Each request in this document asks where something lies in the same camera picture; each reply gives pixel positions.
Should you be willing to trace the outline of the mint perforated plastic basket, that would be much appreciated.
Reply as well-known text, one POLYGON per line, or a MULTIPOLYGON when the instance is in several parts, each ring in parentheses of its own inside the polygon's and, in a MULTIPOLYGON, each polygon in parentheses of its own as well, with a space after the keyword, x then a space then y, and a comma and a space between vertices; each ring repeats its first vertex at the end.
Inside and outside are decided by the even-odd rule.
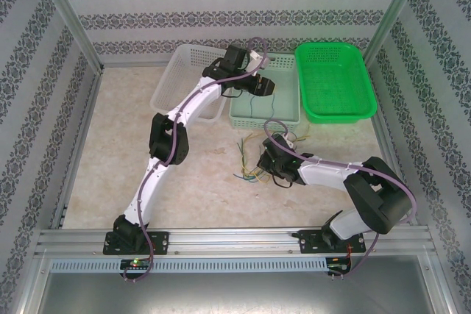
POLYGON ((293 131, 300 123, 300 85, 297 64, 293 54, 268 54, 270 63, 261 71, 263 77, 275 83, 270 96, 242 93, 230 100, 229 118, 232 126, 243 129, 261 129, 265 121, 282 121, 293 131))

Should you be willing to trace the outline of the white perforated plastic basket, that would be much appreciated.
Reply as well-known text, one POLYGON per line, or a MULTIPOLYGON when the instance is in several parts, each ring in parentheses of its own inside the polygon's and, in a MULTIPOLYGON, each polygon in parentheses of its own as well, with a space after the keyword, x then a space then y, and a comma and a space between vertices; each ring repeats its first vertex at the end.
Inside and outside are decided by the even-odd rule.
POLYGON ((178 46, 152 95, 150 107, 162 114, 175 108, 196 87, 203 70, 224 54, 224 49, 209 46, 178 46))

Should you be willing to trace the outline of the bright green plastic basket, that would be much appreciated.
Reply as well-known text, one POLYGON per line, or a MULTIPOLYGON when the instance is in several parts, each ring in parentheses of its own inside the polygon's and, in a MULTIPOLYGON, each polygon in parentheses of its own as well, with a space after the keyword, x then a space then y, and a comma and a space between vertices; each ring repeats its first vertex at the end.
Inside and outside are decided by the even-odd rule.
POLYGON ((360 50, 349 43, 304 43, 295 50, 302 106, 313 124, 354 124, 377 112, 360 50))

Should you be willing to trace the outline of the grey metal shelf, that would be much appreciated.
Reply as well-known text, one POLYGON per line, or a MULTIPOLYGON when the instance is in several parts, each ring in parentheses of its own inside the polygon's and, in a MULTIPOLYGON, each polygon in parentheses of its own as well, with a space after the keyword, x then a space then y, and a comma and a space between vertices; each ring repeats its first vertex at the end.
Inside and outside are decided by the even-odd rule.
POLYGON ((425 286, 322 274, 51 274, 39 314, 435 314, 425 286))

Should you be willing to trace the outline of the aluminium mounting rail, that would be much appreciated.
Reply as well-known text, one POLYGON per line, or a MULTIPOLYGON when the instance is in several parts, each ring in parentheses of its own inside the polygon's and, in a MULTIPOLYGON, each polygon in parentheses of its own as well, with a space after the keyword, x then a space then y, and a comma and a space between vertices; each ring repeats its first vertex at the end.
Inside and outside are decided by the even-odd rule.
MULTIPOLYGON (((300 240, 291 234, 299 227, 168 229, 167 257, 284 257, 303 256, 300 240)), ((35 258, 103 257, 106 229, 45 229, 34 247, 35 258)), ((436 254, 427 226, 396 226, 378 238, 366 233, 364 244, 372 256, 436 254)))

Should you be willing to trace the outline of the aluminium frame post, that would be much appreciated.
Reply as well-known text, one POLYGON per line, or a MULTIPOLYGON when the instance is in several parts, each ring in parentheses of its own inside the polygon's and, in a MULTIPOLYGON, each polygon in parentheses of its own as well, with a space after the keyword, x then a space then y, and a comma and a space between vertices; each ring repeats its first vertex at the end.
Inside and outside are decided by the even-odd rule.
POLYGON ((406 3, 407 0, 392 0, 389 4, 389 7, 364 52, 364 63, 367 68, 372 66, 377 53, 388 37, 390 29, 398 19, 406 3))
POLYGON ((65 24, 71 31, 71 34, 74 36, 75 41, 77 42, 82 53, 85 55, 88 63, 91 65, 92 69, 95 72, 101 73, 103 70, 103 64, 99 59, 95 48, 93 47, 92 42, 90 41, 87 33, 79 20, 78 15, 74 11, 74 8, 71 6, 69 0, 52 0, 57 10, 60 13, 60 16, 64 20, 65 24))

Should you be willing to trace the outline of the aluminium side rail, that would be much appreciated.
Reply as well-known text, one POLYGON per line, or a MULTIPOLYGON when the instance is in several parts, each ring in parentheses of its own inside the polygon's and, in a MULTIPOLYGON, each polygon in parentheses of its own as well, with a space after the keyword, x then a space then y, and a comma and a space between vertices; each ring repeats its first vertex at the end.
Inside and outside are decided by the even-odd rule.
POLYGON ((57 202, 54 204, 52 218, 50 219, 48 225, 49 229, 59 229, 62 227, 63 213, 66 213, 65 209, 68 206, 68 202, 71 198, 72 190, 74 188, 74 181, 77 175, 82 151, 85 146, 89 126, 91 124, 93 110, 96 105, 96 100, 99 93, 103 72, 104 68, 101 67, 100 70, 95 74, 93 82, 89 87, 88 95, 86 97, 86 101, 80 117, 78 130, 74 138, 74 144, 71 148, 71 154, 69 155, 65 174, 60 184, 57 202))

